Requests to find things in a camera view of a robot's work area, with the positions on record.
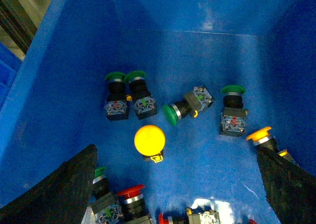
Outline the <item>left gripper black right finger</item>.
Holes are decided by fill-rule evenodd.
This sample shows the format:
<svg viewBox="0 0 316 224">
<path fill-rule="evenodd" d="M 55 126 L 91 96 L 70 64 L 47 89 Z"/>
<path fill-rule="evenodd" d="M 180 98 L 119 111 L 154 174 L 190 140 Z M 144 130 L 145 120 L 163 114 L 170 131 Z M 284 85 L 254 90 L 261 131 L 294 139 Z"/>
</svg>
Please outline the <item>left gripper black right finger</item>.
<svg viewBox="0 0 316 224">
<path fill-rule="evenodd" d="M 266 200 L 282 224 L 316 222 L 316 178 L 268 148 L 257 150 Z"/>
</svg>

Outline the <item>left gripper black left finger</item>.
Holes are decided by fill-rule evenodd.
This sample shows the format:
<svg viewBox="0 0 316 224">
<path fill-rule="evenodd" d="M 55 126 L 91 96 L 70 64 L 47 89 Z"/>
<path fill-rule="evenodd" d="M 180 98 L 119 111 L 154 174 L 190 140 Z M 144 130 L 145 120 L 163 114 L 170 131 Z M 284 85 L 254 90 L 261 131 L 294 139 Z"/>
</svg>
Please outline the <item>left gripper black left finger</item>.
<svg viewBox="0 0 316 224">
<path fill-rule="evenodd" d="M 90 144 L 0 210 L 2 224 L 80 224 L 92 195 L 97 148 Z"/>
</svg>

